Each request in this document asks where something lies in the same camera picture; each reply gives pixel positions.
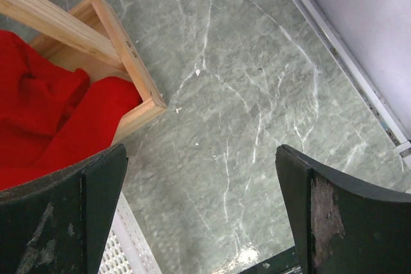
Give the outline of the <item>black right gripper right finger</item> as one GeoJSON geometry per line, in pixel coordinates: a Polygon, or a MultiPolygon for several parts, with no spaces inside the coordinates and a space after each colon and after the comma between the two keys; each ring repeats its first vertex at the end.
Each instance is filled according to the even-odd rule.
{"type": "Polygon", "coordinates": [[[410,195],[288,145],[275,168],[303,273],[410,273],[410,195]]]}

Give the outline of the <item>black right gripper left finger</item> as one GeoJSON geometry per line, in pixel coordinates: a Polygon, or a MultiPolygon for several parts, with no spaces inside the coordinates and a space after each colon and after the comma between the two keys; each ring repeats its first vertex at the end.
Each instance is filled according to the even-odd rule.
{"type": "Polygon", "coordinates": [[[116,144],[1,191],[1,273],[97,273],[127,166],[116,144]]]}

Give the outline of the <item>red t shirt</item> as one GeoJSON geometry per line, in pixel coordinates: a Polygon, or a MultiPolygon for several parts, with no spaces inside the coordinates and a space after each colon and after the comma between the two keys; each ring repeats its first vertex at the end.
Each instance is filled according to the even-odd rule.
{"type": "Polygon", "coordinates": [[[142,99],[109,76],[91,82],[1,32],[1,188],[9,189],[108,148],[120,119],[142,99]]]}

